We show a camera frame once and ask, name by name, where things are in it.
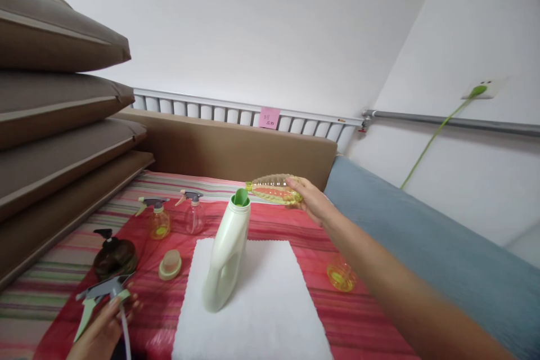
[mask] green cable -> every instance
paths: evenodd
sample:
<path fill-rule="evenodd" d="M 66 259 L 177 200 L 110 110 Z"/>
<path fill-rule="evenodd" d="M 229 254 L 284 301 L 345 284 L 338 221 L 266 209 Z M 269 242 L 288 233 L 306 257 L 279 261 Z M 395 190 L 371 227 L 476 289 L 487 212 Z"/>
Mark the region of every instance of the green cable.
<path fill-rule="evenodd" d="M 426 154 L 426 152 L 428 151 L 428 148 L 429 146 L 431 145 L 431 143 L 433 142 L 433 140 L 437 137 L 437 135 L 440 133 L 440 131 L 442 131 L 443 127 L 448 123 L 448 121 L 450 121 L 450 119 L 456 115 L 457 113 L 459 113 L 463 108 L 465 108 L 465 106 L 467 106 L 476 96 L 482 94 L 483 92 L 485 92 L 486 90 L 488 89 L 487 86 L 484 86 L 484 85 L 480 85 L 480 86 L 476 86 L 474 89 L 472 89 L 471 91 L 471 94 L 469 95 L 469 97 L 463 102 L 463 104 L 461 104 L 457 109 L 456 111 L 454 111 L 453 113 L 451 113 L 447 118 L 446 120 L 443 121 L 443 123 L 439 126 L 439 128 L 437 128 L 437 130 L 435 131 L 435 133 L 433 134 L 433 136 L 431 137 L 431 139 L 429 140 L 429 142 L 427 143 L 426 147 L 424 148 L 424 150 L 422 151 L 422 153 L 420 154 L 420 157 L 418 158 L 418 160 L 416 161 L 415 165 L 412 167 L 411 169 L 411 172 L 409 173 L 409 175 L 407 176 L 407 178 L 405 179 L 405 181 L 403 182 L 403 184 L 401 185 L 400 189 L 402 190 L 405 185 L 407 184 L 407 182 L 410 180 L 410 178 L 412 177 L 413 173 L 415 172 L 416 168 L 418 167 L 418 164 L 420 163 L 420 161 L 422 160 L 422 158 L 424 157 L 424 155 Z"/>

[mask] white radiator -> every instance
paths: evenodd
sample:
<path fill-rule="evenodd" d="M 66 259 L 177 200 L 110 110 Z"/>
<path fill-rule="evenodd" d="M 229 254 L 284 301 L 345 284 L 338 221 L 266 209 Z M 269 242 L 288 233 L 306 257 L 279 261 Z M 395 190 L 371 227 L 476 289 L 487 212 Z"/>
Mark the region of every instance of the white radiator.
<path fill-rule="evenodd" d="M 135 89 L 135 103 L 132 106 L 139 110 L 159 111 L 251 127 L 259 126 L 261 109 L 261 106 L 252 104 L 144 89 Z M 337 142 L 338 152 L 344 153 L 354 131 L 362 125 L 362 122 L 362 118 L 281 110 L 277 130 L 330 139 Z"/>

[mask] hand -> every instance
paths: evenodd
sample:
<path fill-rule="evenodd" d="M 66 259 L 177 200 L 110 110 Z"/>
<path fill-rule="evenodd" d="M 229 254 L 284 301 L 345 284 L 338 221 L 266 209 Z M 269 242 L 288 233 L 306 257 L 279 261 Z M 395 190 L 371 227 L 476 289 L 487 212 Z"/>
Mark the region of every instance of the hand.
<path fill-rule="evenodd" d="M 304 200 L 292 208 L 299 208 L 305 211 L 309 217 L 319 226 L 322 226 L 333 214 L 338 212 L 330 200 L 311 182 L 303 177 L 287 178 L 287 185 L 294 191 L 300 193 Z"/>
<path fill-rule="evenodd" d="M 137 294 L 133 294 L 124 301 L 128 323 L 134 313 L 139 312 L 142 303 L 137 301 Z M 122 336 L 122 318 L 120 317 L 120 299 L 105 304 L 92 323 L 86 328 L 82 336 L 71 348 L 66 360 L 101 360 L 110 359 L 113 350 Z"/>

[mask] yellow spray bottle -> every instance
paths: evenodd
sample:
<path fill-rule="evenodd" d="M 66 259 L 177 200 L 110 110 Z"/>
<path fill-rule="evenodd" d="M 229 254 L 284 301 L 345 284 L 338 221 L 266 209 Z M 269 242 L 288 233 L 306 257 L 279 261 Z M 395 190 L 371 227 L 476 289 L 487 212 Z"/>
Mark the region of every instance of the yellow spray bottle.
<path fill-rule="evenodd" d="M 140 197 L 139 201 L 141 202 L 141 207 L 136 217 L 141 215 L 141 213 L 148 208 L 149 205 L 154 206 L 154 212 L 150 218 L 150 237 L 152 239 L 163 239 L 170 233 L 170 215 L 163 208 L 163 203 L 169 201 L 169 199 L 146 199 Z"/>

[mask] red cloth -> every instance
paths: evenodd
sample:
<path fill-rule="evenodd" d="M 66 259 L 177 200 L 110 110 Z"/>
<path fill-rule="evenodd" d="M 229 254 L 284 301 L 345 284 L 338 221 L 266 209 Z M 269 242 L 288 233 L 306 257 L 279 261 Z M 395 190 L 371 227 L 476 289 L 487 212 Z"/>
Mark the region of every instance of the red cloth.
<path fill-rule="evenodd" d="M 184 231 L 183 216 L 188 204 L 174 207 L 171 202 L 165 204 L 172 220 L 172 231 L 166 239 L 148 238 L 151 210 L 131 217 L 117 234 L 118 238 L 135 244 L 139 257 L 137 272 L 131 280 L 134 282 L 132 292 L 139 294 L 144 307 L 129 326 L 133 353 L 149 359 L 171 358 L 196 241 L 215 236 L 227 206 L 226 202 L 201 204 L 206 211 L 207 224 L 197 236 Z M 290 242 L 336 360 L 417 358 L 360 282 L 349 293 L 339 292 L 330 284 L 326 267 L 337 251 L 324 230 L 304 212 L 279 205 L 252 204 L 247 236 L 251 240 Z M 180 252 L 182 269 L 174 280 L 162 281 L 158 277 L 158 266 L 170 249 Z M 96 282 L 93 271 L 88 272 L 39 343 L 34 359 L 67 356 L 83 309 L 75 296 Z"/>

